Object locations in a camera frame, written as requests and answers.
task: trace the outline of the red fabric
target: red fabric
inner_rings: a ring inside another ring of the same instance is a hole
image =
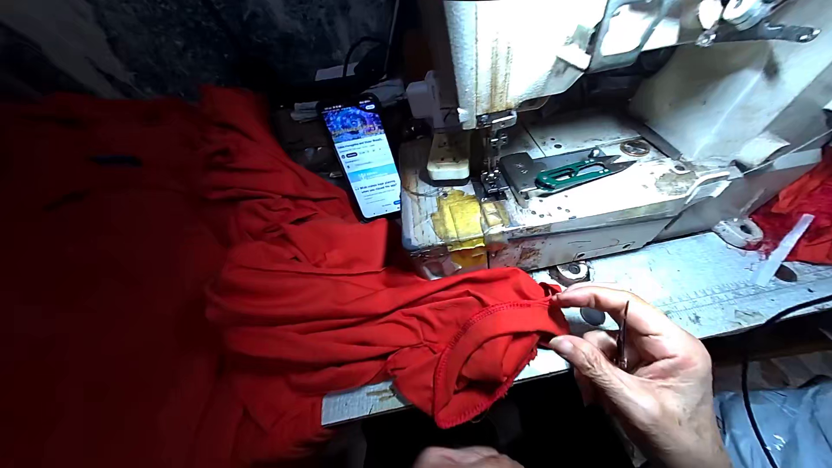
[[[401,252],[388,224],[357,222],[267,122],[252,94],[220,88],[199,107],[0,107],[0,464],[302,456],[325,437],[326,392],[389,377],[451,426],[567,329],[522,271],[385,266]]]
[[[204,318],[226,254],[198,196],[207,124],[177,100],[0,108],[0,466],[188,461],[221,350]],[[113,155],[142,165],[91,161]]]
[[[765,233],[763,250],[774,250],[805,213],[815,219],[786,260],[832,264],[832,149],[828,147],[820,164],[751,215]]]
[[[245,357],[230,378],[245,408],[233,459],[302,456],[322,434],[323,395],[390,377],[440,427],[468,421],[505,393],[541,334],[567,331],[518,269],[427,281],[385,267],[400,246],[387,222],[357,222],[340,189],[296,166],[253,96],[205,102],[223,129],[211,134],[209,197],[240,200],[236,246],[208,290],[209,319]]]

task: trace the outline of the stitched hem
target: stitched hem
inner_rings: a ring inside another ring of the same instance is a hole
[[[439,382],[443,381],[444,374],[446,371],[446,367],[448,366],[448,356],[450,355],[453,348],[459,343],[465,333],[471,329],[472,326],[476,325],[477,322],[481,321],[487,316],[491,316],[500,311],[506,311],[508,309],[522,309],[522,308],[529,308],[532,306],[541,305],[543,301],[548,301],[549,297],[543,298],[541,300],[531,302],[531,301],[524,301],[524,302],[506,302],[503,304],[497,304],[494,306],[489,306],[482,309],[480,312],[472,316],[468,319],[454,335],[453,339],[448,343],[448,346],[445,347],[444,351],[442,351],[442,355],[439,357],[439,364],[437,365],[436,372],[433,374],[433,419],[436,421],[436,425],[439,426],[441,429],[448,429],[449,427],[456,426],[458,424],[462,424],[465,421],[471,420],[477,414],[483,412],[487,407],[492,405],[496,400],[505,396],[506,392],[508,391],[508,387],[512,385],[514,382],[514,378],[522,371],[522,369],[532,360],[532,358],[537,354],[537,348],[532,348],[531,352],[527,359],[523,360],[522,366],[518,367],[517,372],[515,372],[511,378],[507,379],[500,387],[497,388],[497,391],[494,392],[494,396],[492,398],[488,398],[487,400],[483,401],[482,403],[477,404],[474,408],[465,411],[462,415],[451,417],[448,419],[440,419],[438,415],[439,409],[437,408],[437,390],[440,388]]]

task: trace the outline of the smartphone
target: smartphone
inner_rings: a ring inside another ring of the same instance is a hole
[[[366,94],[319,104],[341,169],[365,220],[399,212],[402,207],[402,182],[381,125],[380,109],[375,96]]]

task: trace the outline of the seam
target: seam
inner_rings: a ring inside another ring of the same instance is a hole
[[[523,362],[522,366],[518,367],[517,373],[514,374],[511,379],[507,379],[506,382],[504,382],[502,385],[500,385],[500,387],[495,392],[495,397],[493,399],[489,399],[488,401],[484,401],[483,403],[481,403],[479,405],[476,405],[471,410],[466,411],[465,413],[463,413],[463,415],[461,417],[453,418],[453,419],[449,420],[447,423],[445,421],[439,421],[437,419],[438,418],[438,412],[439,412],[439,408],[437,408],[438,389],[440,388],[439,383],[443,380],[444,373],[445,373],[446,367],[448,365],[448,357],[449,357],[451,351],[453,351],[453,348],[459,343],[459,341],[462,339],[462,337],[465,335],[465,333],[468,332],[468,330],[470,330],[472,326],[476,325],[477,322],[481,321],[485,317],[491,316],[492,314],[495,314],[495,313],[500,312],[500,311],[506,311],[508,309],[530,308],[532,306],[542,305],[543,302],[548,301],[548,299],[549,298],[547,297],[547,298],[544,298],[542,300],[537,300],[537,301],[533,301],[533,302],[515,301],[515,302],[505,302],[503,304],[497,304],[495,306],[488,306],[488,307],[482,309],[480,312],[477,312],[471,318],[469,318],[468,321],[466,321],[459,328],[459,331],[457,332],[457,334],[454,335],[453,339],[448,343],[448,346],[446,346],[445,349],[442,351],[442,355],[439,357],[439,364],[437,365],[436,372],[433,374],[433,418],[436,420],[437,426],[439,426],[440,428],[447,428],[447,427],[455,426],[457,424],[465,422],[468,419],[470,419],[470,417],[473,417],[476,414],[478,414],[479,412],[481,412],[482,410],[484,410],[485,407],[494,403],[497,399],[499,399],[500,397],[502,397],[503,395],[506,394],[506,391],[508,391],[508,387],[510,387],[511,384],[514,382],[514,377],[516,377],[517,374],[519,374],[520,371],[522,371],[523,367],[525,367],[526,364],[528,364],[528,362],[534,357],[534,355],[537,354],[537,349],[532,349],[532,352],[530,353],[528,359],[526,359],[525,362]]]

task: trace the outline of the white sewing machine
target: white sewing machine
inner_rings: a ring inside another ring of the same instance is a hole
[[[761,232],[746,215],[828,142],[825,0],[421,6],[437,69],[409,98],[434,133],[399,157],[403,241],[426,277],[557,265],[580,276],[580,261],[708,230],[753,245]],[[552,105],[581,80],[667,47],[676,50],[626,107]],[[539,190],[541,170],[598,155],[631,164]]]

